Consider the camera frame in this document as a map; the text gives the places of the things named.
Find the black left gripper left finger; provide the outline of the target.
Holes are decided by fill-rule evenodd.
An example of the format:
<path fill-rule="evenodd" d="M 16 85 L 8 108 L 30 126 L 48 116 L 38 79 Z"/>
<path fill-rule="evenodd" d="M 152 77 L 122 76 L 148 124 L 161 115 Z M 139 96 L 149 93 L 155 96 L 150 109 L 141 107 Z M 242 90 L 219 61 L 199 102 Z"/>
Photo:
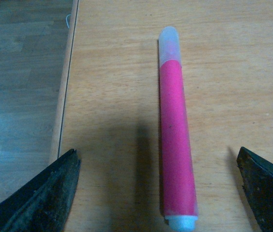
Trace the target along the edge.
<path fill-rule="evenodd" d="M 76 192 L 81 160 L 74 149 L 0 203 L 0 232 L 61 232 Z"/>

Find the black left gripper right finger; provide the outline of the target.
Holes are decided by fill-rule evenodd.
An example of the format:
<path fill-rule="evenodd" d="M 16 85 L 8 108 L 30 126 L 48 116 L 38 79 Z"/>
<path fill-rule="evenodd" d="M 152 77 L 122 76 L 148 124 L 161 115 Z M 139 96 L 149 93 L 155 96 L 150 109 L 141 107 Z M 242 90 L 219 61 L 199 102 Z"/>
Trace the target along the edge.
<path fill-rule="evenodd" d="M 241 147 L 237 164 L 243 190 L 263 232 L 273 232 L 273 163 Z"/>

